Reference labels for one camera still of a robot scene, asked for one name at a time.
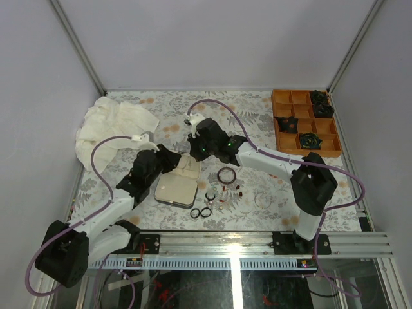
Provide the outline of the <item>cream navy jewelry box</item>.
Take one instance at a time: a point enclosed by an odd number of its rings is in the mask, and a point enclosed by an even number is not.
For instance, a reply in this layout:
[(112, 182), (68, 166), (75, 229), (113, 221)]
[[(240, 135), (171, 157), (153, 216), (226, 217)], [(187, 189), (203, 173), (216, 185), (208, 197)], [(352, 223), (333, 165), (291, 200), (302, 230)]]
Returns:
[(201, 163), (187, 153), (182, 153), (178, 167), (161, 175), (154, 192), (159, 203), (190, 209), (194, 205), (198, 191)]

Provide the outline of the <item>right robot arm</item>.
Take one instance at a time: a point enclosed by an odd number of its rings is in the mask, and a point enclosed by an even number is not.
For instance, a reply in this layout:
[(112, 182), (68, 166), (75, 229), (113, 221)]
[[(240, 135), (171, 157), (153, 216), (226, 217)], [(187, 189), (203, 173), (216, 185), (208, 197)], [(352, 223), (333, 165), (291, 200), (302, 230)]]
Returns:
[(188, 116), (185, 123), (191, 129), (190, 155), (196, 161), (213, 156), (224, 164), (262, 171), (289, 183), (300, 209), (294, 248), (307, 254), (316, 247), (321, 215), (337, 188), (336, 179), (318, 154), (282, 156), (278, 151), (258, 148), (245, 136), (229, 136), (216, 121), (201, 114)]

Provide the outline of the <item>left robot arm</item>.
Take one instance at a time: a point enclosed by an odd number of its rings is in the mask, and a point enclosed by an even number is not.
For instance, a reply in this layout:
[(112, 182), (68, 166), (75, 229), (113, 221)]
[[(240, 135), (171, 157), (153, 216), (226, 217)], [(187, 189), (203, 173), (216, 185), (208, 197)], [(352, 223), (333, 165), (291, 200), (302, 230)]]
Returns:
[(131, 170), (113, 189), (107, 205), (96, 206), (83, 217), (66, 223), (53, 222), (46, 231), (43, 250), (35, 258), (37, 270), (66, 288), (75, 286), (90, 264), (123, 250), (140, 249), (140, 230), (122, 219), (150, 193), (153, 182), (178, 167), (182, 156), (162, 144), (155, 150), (139, 151)]

